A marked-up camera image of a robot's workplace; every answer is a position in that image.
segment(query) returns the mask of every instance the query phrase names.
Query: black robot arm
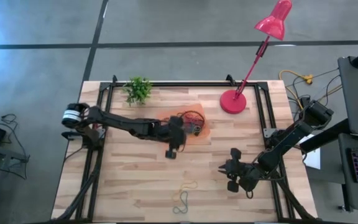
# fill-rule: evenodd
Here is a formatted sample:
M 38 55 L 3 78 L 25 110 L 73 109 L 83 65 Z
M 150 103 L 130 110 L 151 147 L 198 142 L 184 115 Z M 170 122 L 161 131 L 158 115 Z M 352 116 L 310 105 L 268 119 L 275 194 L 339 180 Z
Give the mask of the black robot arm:
M 102 111 L 97 106 L 89 106 L 86 103 L 71 103 L 63 115 L 62 124 L 68 128 L 76 129 L 82 135 L 85 142 L 98 145 L 100 133 L 90 128 L 90 124 L 101 124 L 128 131 L 139 139 L 169 143 L 169 150 L 165 157 L 175 159 L 177 150 L 186 141 L 183 119 L 171 116 L 168 121 L 158 119 L 136 118 L 130 119 L 116 114 Z
M 315 100 L 311 101 L 302 110 L 299 119 L 286 130 L 275 130 L 270 136 L 265 134 L 266 150 L 261 152 L 251 163 L 240 162 L 241 151 L 232 148 L 232 159 L 227 160 L 224 165 L 219 167 L 223 169 L 220 172 L 226 174 L 230 179 L 227 183 L 227 189 L 231 192 L 238 192 L 239 187 L 241 187 L 246 192 L 251 192 L 260 180 L 276 181 L 300 217 L 309 220 L 314 219 L 292 194 L 283 177 L 277 172 L 277 167 L 282 156 L 293 148 L 299 140 L 308 136 L 314 130 L 326 127 L 333 113 L 332 110 L 327 109 L 321 103 Z

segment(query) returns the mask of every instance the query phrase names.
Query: potted plant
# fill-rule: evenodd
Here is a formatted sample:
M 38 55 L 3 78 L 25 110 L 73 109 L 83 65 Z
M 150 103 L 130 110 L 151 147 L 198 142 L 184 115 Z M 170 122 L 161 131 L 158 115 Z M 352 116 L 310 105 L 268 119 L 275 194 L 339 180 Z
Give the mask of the potted plant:
M 146 98 L 150 98 L 152 84 L 147 78 L 131 78 L 124 86 L 124 92 L 128 94 L 126 102 L 131 106 L 132 103 L 144 105 Z

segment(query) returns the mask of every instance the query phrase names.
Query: white paper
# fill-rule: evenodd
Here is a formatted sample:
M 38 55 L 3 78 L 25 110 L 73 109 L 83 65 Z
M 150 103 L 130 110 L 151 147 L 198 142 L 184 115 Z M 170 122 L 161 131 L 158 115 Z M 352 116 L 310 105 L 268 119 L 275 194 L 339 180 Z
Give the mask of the white paper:
M 299 144 L 303 143 L 304 141 L 308 140 L 309 138 L 312 138 L 313 136 L 314 136 L 314 134 L 309 134 L 308 136 L 303 137 L 303 139 L 301 139 L 299 141 Z M 320 167 L 320 148 L 310 151 L 309 153 L 307 153 L 307 155 L 308 155 L 308 157 L 304 161 L 306 166 L 315 168 L 315 169 L 321 169 L 321 167 Z

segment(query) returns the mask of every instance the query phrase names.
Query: wooden table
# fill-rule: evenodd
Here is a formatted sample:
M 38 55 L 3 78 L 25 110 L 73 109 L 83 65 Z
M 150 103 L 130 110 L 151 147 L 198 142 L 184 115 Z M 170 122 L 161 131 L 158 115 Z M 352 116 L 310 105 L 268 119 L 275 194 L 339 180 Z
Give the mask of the wooden table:
M 292 124 L 292 115 L 282 81 L 267 81 L 278 128 Z M 95 105 L 100 82 L 84 82 L 80 102 Z M 110 128 L 106 133 L 103 163 L 99 180 L 94 222 L 272 222 L 277 220 L 272 187 L 260 181 L 254 198 L 245 192 L 226 190 L 228 179 L 218 166 L 230 159 L 230 148 L 242 151 L 243 162 L 251 162 L 264 150 L 259 114 L 253 88 L 245 88 L 247 107 L 240 114 L 227 114 L 219 105 L 221 93 L 229 87 L 155 87 L 145 106 L 125 102 L 126 96 L 115 88 L 111 113 L 130 118 L 156 118 L 164 110 L 200 103 L 208 120 L 210 135 L 192 145 L 175 160 L 164 157 L 161 143 L 143 141 L 129 133 Z M 265 116 L 266 104 L 262 95 Z M 67 154 L 80 148 L 80 141 L 69 144 Z M 75 154 L 63 166 L 52 217 L 58 217 L 78 193 L 86 150 Z M 290 188 L 313 216 L 317 217 L 301 152 L 290 150 L 284 156 Z M 197 189 L 188 189 L 188 213 L 174 214 L 181 206 L 172 195 L 183 183 L 197 181 Z M 282 192 L 283 212 L 287 208 Z

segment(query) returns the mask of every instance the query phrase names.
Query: cable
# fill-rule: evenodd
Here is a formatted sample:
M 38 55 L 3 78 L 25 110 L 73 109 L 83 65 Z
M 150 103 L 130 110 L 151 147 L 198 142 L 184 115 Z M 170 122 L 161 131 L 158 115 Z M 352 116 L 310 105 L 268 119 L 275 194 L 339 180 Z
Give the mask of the cable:
M 293 82 L 292 82 L 292 85 L 290 85 L 290 86 L 292 86 L 293 88 L 294 88 L 294 90 L 295 90 L 295 92 L 293 92 L 290 88 L 289 88 L 289 86 L 286 86 L 285 88 L 295 97 L 295 100 L 296 100 L 296 102 L 298 103 L 298 106 L 301 108 L 301 109 L 303 109 L 303 106 L 302 106 L 302 104 L 301 104 L 301 102 L 300 102 L 300 100 L 299 100 L 299 96 L 298 96 L 298 90 L 296 89 L 296 87 L 295 87 L 295 82 L 296 82 L 296 80 L 297 79 L 299 79 L 299 78 L 302 78 L 303 79 L 303 82 L 306 82 L 307 84 L 312 84 L 312 82 L 313 82 L 313 75 L 299 75 L 298 73 L 296 73 L 296 72 L 294 72 L 294 71 L 291 71 L 291 70 L 282 70 L 280 73 L 278 73 L 278 78 L 280 79 L 280 80 L 283 80 L 283 73 L 284 72 L 289 72 L 289 73 L 292 73 L 292 74 L 294 74 L 294 75 L 296 75 L 297 77 L 293 80 Z
M 306 158 L 308 157 L 308 154 L 307 154 L 303 149 L 301 149 L 301 148 L 299 148 L 299 149 L 300 149 L 300 151 L 303 152 L 303 154 L 305 155 L 305 157 L 302 159 L 302 163 L 303 163 L 304 165 L 306 165 L 306 164 L 305 164 L 305 160 L 306 160 Z
M 249 192 L 246 191 L 246 196 L 247 196 L 248 199 L 252 199 L 252 198 L 254 197 L 254 191 L 251 190 L 251 191 L 249 191 Z
M 339 68 L 335 68 L 334 70 L 330 70 L 330 71 L 328 71 L 328 72 L 321 73 L 321 74 L 319 74 L 319 75 L 316 75 L 316 76 L 315 76 L 315 77 L 313 77 L 313 78 L 317 78 L 317 77 L 320 77 L 320 76 L 322 76 L 322 75 L 329 74 L 329 73 L 331 73 L 331 72 L 333 72 L 333 71 L 336 71 L 336 70 L 338 70 L 338 69 L 339 69 Z
M 79 152 L 81 149 L 83 149 L 84 147 L 81 147 L 79 149 L 77 149 L 76 151 L 74 151 L 73 153 L 71 153 L 70 155 L 66 156 L 65 159 L 63 160 L 63 162 L 66 162 L 66 160 L 68 158 L 70 158 L 71 156 L 73 156 L 74 154 L 76 154 L 77 152 Z
M 100 135 L 99 140 L 102 139 L 105 135 L 106 135 L 106 131 L 104 131 L 104 133 L 103 133 L 102 135 Z M 65 159 L 63 160 L 63 163 L 66 162 L 66 160 L 67 160 L 68 158 L 70 158 L 71 156 L 74 156 L 74 154 L 76 154 L 77 152 L 80 152 L 81 149 L 84 149 L 84 147 L 81 146 L 79 149 L 77 149 L 76 151 L 74 151 L 74 152 L 71 153 L 70 155 L 66 156 Z
M 292 98 L 292 97 L 290 97 L 290 96 L 287 96 L 287 98 L 288 98 L 289 100 L 296 101 L 294 98 Z
M 190 187 L 190 186 L 186 186 L 186 185 L 191 185 L 191 184 L 196 184 L 195 187 Z M 188 203 L 187 203 L 187 198 L 188 198 L 188 192 L 184 189 L 196 189 L 198 187 L 198 183 L 197 181 L 193 180 L 192 182 L 190 183 L 183 183 L 181 184 L 179 190 L 174 193 L 172 196 L 171 196 L 171 199 L 174 201 L 174 202 L 178 202 L 179 200 L 183 203 L 183 205 L 185 206 L 185 208 L 182 210 L 180 209 L 178 206 L 175 206 L 172 208 L 172 212 L 175 213 L 175 214 L 179 214 L 179 213 L 182 213 L 182 214 L 186 214 L 187 211 L 188 211 Z M 176 200 L 174 199 L 174 197 L 176 195 L 179 195 L 179 199 Z
M 342 85 L 338 85 L 336 87 L 334 87 L 332 90 L 328 91 L 328 95 L 325 94 L 324 96 L 322 96 L 320 99 L 318 99 L 317 101 L 321 101 L 322 99 L 324 99 L 325 97 L 328 97 L 329 95 L 332 95 L 333 93 L 339 91 L 342 88 Z
M 198 115 L 198 117 L 200 117 L 200 119 L 198 120 L 198 121 L 201 121 L 201 124 L 195 124 L 195 118 L 192 118 L 191 117 L 191 115 L 189 115 L 189 114 L 191 114 L 191 113 L 195 113 L 196 115 Z M 184 111 L 184 112 L 182 112 L 182 113 L 177 113 L 177 116 L 179 116 L 179 118 L 181 118 L 182 120 L 183 120 L 183 126 L 185 126 L 186 124 L 190 124 L 191 125 L 191 134 L 194 134 L 194 135 L 196 135 L 196 133 L 200 133 L 200 132 L 202 132 L 203 131 L 203 127 L 204 127 L 204 125 L 205 125 L 205 118 L 204 118 L 204 116 L 200 113 L 200 112 L 198 112 L 198 111 L 193 111 L 193 110 L 189 110 L 189 111 Z M 168 123 L 168 124 L 172 124 L 172 125 L 174 125 L 174 126 L 176 126 L 176 127 L 178 127 L 178 128 L 182 128 L 182 127 L 179 127 L 179 126 L 177 126 L 176 124 L 173 124 L 173 123 L 170 123 L 169 122 L 169 118 L 164 118 L 163 120 L 160 120 L 160 122 L 166 122 L 166 123 Z M 185 138 L 185 143 L 183 144 L 183 147 L 182 147 L 182 149 L 181 150 L 177 150 L 177 152 L 183 152 L 184 150 L 185 150 L 185 147 L 186 147 L 186 138 L 187 138 L 187 136 L 186 136 L 186 134 L 184 135 L 184 138 Z
M 288 102 L 296 104 L 297 108 L 299 107 L 298 102 L 296 102 L 296 100 L 288 100 Z
M 27 153 L 26 153 L 22 143 L 20 142 L 19 138 L 16 135 L 15 130 L 19 125 L 19 123 L 16 121 L 16 118 L 17 118 L 17 116 L 15 114 L 12 114 L 12 113 L 11 114 L 6 114 L 4 116 L 1 116 L 1 121 L 3 123 L 0 123 L 0 125 L 5 126 L 5 127 L 9 128 L 11 130 L 11 133 L 9 133 L 8 136 L 7 136 L 8 142 L 6 142 L 6 143 L 7 144 L 12 143 L 11 135 L 13 134 L 13 136 L 15 137 L 17 143 L 19 144 L 20 148 L 23 151 L 24 157 L 27 158 L 25 162 L 20 162 L 20 163 L 24 163 L 24 179 L 26 180 L 27 179 L 27 163 L 29 162 L 30 155 L 27 156 Z
M 258 154 L 258 156 L 255 157 L 255 159 L 250 163 L 251 166 L 252 166 L 254 169 L 256 169 L 256 170 L 258 170 L 258 171 L 260 172 L 260 170 L 255 166 L 255 161 L 256 161 L 257 159 L 259 159 L 260 156 L 262 156 L 262 155 L 265 154 L 266 152 L 270 152 L 271 150 L 273 150 L 273 149 L 269 149 L 269 150 L 266 149 L 265 151 L 260 152 L 260 153 Z M 273 170 L 277 170 L 277 168 L 279 167 L 280 164 L 282 164 L 281 161 L 278 162 L 277 166 L 276 166 Z M 251 172 L 251 169 L 249 169 L 244 176 L 245 176 L 245 177 L 249 176 L 250 172 Z M 269 176 L 266 177 L 266 176 L 263 175 L 263 174 L 262 174 L 262 177 L 264 177 L 264 178 L 259 178 L 259 179 L 252 178 L 252 179 L 254 179 L 254 180 L 278 181 L 278 180 L 284 179 L 284 178 L 286 177 L 286 175 L 284 175 L 283 177 L 277 178 L 277 179 L 266 179 L 266 178 L 269 178 Z
M 4 170 L 4 169 L 0 169 L 0 171 L 4 171 L 4 172 L 10 173 L 10 174 L 14 174 L 14 175 L 20 177 L 23 180 L 27 180 L 27 177 L 23 177 L 22 175 L 20 175 L 20 174 L 18 174 L 16 172 L 12 172 L 12 171 L 9 171 L 9 170 Z
M 295 118 L 296 118 L 296 116 L 298 115 L 298 113 L 301 111 L 301 109 L 299 108 L 296 112 L 295 112 L 295 114 L 293 115 L 293 120 L 295 120 Z
M 179 214 L 179 213 L 182 213 L 182 214 L 186 214 L 188 211 L 189 211 L 189 207 L 188 207 L 188 204 L 187 204 L 187 198 L 189 196 L 189 193 L 184 190 L 181 192 L 180 194 L 180 200 L 181 202 L 183 203 L 183 205 L 185 206 L 185 208 L 182 210 L 180 209 L 178 206 L 175 206 L 173 209 L 172 209 L 172 212 L 175 213 L 175 214 Z
M 328 84 L 327 84 L 327 87 L 326 87 L 327 102 L 324 104 L 324 106 L 328 105 L 328 87 L 329 87 L 329 84 L 331 84 L 331 82 L 333 82 L 337 77 L 339 77 L 339 75 L 337 75 L 334 78 L 332 78 L 331 81 L 329 81 Z

